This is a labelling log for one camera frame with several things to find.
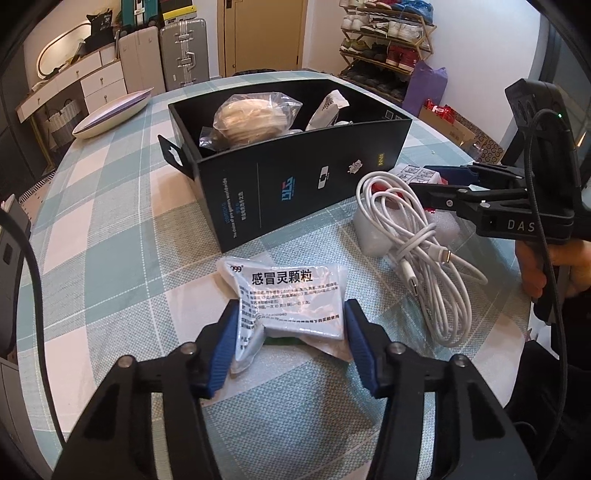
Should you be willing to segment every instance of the printed logo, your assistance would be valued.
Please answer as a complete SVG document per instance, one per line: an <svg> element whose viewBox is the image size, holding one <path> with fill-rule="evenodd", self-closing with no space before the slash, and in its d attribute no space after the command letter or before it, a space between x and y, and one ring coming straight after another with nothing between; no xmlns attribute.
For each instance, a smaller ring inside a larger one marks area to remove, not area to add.
<svg viewBox="0 0 591 480"><path fill-rule="evenodd" d="M349 173L356 174L361 167L363 167L363 164L361 163L361 160L358 160L353 163L353 165L349 165Z"/></svg>
<svg viewBox="0 0 591 480"><path fill-rule="evenodd" d="M296 186L296 179L289 177L281 186L281 201L286 202L294 197L294 188Z"/></svg>
<svg viewBox="0 0 591 480"><path fill-rule="evenodd" d="M507 224L507 230L515 230L515 227L517 227L518 232L525 232L527 230L529 233L532 233L535 230L535 223L530 222L530 224L528 225L525 222L516 222L514 220L509 220Z"/></svg>
<svg viewBox="0 0 591 480"><path fill-rule="evenodd" d="M323 189L324 185L326 185L326 180L329 179L329 168L328 167L322 167L322 170L320 170L320 178L318 179L318 189Z"/></svg>

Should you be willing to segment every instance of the beige suitcase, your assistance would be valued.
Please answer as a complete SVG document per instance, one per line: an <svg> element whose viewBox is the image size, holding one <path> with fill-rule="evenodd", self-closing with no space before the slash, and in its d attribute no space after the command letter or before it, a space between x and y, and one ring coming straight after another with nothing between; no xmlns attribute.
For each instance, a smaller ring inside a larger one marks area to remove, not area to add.
<svg viewBox="0 0 591 480"><path fill-rule="evenodd" d="M119 39L119 55L129 93L153 87L152 96L166 92L158 27L148 27Z"/></svg>

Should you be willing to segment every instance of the purple bag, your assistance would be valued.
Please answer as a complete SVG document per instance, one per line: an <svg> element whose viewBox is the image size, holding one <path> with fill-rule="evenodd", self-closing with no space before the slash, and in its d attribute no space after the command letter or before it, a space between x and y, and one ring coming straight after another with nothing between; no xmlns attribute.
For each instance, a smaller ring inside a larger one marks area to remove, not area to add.
<svg viewBox="0 0 591 480"><path fill-rule="evenodd" d="M442 67L433 70L424 61L419 61L408 82L407 94L402 102L402 108L408 113L418 116L421 107L427 99L435 105L441 104L441 97L447 86L447 70Z"/></svg>

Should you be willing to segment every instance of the black cardboard box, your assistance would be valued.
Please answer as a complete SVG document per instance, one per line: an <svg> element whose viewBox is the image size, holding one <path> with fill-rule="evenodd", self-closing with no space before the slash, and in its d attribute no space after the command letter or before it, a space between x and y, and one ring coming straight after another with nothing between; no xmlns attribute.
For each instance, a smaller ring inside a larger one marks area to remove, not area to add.
<svg viewBox="0 0 591 480"><path fill-rule="evenodd" d="M217 154L198 147L202 127L212 126L219 106L234 94L281 92L299 100L303 106L292 128L305 130L335 89L350 104L339 120L351 125ZM330 79L241 86L172 103L169 109L178 146L160 137L164 158L194 180L222 252L355 195L366 173L394 167L412 123L386 103Z"/></svg>

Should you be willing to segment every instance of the wall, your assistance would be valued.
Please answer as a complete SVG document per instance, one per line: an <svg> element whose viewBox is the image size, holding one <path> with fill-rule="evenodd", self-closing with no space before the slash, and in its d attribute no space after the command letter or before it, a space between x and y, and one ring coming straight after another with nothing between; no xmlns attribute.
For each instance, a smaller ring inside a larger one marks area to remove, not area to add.
<svg viewBox="0 0 591 480"><path fill-rule="evenodd" d="M431 3L438 28L427 63L447 69L442 102L501 142L513 118L505 88L530 75L540 14L526 0Z"/></svg>
<svg viewBox="0 0 591 480"><path fill-rule="evenodd" d="M344 16L338 0L308 0L303 68L338 75L347 66L339 54Z"/></svg>
<svg viewBox="0 0 591 480"><path fill-rule="evenodd" d="M219 62L217 60L217 1L193 0L197 8L197 16L203 18L207 24L207 55L209 57L209 76L217 77Z"/></svg>
<svg viewBox="0 0 591 480"><path fill-rule="evenodd" d="M117 16L121 10L121 0L63 0L37 24L23 45L29 87L40 80L36 65L41 50L54 38L86 21L87 15L106 8L113 10L113 17Z"/></svg>

